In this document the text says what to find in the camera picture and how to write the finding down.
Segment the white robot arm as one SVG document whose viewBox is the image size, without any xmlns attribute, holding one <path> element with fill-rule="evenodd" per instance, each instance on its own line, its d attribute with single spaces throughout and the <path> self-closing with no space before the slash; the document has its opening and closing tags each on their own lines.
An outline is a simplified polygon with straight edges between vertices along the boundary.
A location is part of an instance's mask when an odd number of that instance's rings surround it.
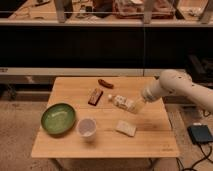
<svg viewBox="0 0 213 171">
<path fill-rule="evenodd" d="M 184 96 L 203 110 L 213 113 L 213 89 L 194 83 L 189 75 L 174 69 L 162 71 L 158 79 L 146 84 L 134 105 L 145 105 L 174 94 Z"/>
</svg>

